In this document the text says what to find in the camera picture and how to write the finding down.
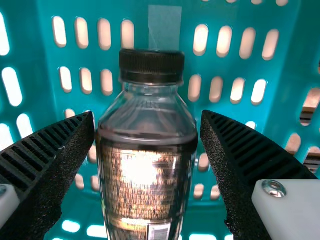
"black foam pad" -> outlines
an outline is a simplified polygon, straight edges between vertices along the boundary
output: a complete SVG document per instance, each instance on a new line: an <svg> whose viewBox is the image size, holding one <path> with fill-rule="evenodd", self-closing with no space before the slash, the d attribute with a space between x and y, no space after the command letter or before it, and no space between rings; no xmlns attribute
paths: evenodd
<svg viewBox="0 0 320 240"><path fill-rule="evenodd" d="M41 240L61 217L62 200L95 139L92 112L48 126L0 152L0 184L20 205L0 240Z"/></svg>
<svg viewBox="0 0 320 240"><path fill-rule="evenodd" d="M203 111L200 137L216 176L235 240L270 240L252 203L262 179L317 179L305 166L259 132L223 115Z"/></svg>

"metallic label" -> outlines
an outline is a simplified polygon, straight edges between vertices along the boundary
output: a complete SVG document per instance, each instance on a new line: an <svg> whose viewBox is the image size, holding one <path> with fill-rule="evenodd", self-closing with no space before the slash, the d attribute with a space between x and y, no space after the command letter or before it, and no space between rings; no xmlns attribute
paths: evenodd
<svg viewBox="0 0 320 240"><path fill-rule="evenodd" d="M189 198L194 153L124 150L100 141L97 147L110 240L158 240L165 231L176 239Z"/></svg>

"barcode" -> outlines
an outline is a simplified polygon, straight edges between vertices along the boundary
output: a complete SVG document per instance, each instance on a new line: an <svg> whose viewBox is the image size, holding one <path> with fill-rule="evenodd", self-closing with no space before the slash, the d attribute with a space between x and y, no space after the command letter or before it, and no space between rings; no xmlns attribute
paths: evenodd
<svg viewBox="0 0 320 240"><path fill-rule="evenodd" d="M171 223L150 225L148 240L168 240Z"/></svg>

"metal screw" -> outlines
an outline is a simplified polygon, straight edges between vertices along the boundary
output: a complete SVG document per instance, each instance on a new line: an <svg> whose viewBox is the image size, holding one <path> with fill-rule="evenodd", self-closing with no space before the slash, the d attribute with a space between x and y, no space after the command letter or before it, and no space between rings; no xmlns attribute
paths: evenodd
<svg viewBox="0 0 320 240"><path fill-rule="evenodd" d="M286 188L275 180L264 180L262 188L267 194L275 198L284 198L287 195Z"/></svg>
<svg viewBox="0 0 320 240"><path fill-rule="evenodd" d="M0 185L0 198L5 195L7 187L5 185Z"/></svg>

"teal plastic basket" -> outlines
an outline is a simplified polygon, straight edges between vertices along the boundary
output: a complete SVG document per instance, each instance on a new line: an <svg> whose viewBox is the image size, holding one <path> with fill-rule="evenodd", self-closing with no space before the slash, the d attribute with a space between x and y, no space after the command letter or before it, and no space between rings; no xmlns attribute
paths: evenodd
<svg viewBox="0 0 320 240"><path fill-rule="evenodd" d="M179 93L199 129L202 110L250 122L282 147L301 141L287 149L303 163L310 147L320 147L319 96L306 101L320 88L319 9L311 0L1 1L0 148L64 119L66 110L91 110L97 124L122 89L119 50L134 46L185 53ZM300 122L303 106L316 109L308 125ZM198 168L199 159L206 165L203 153L200 143L196 198L191 194L181 238L230 240L213 171ZM106 238L91 158L46 240Z"/></svg>

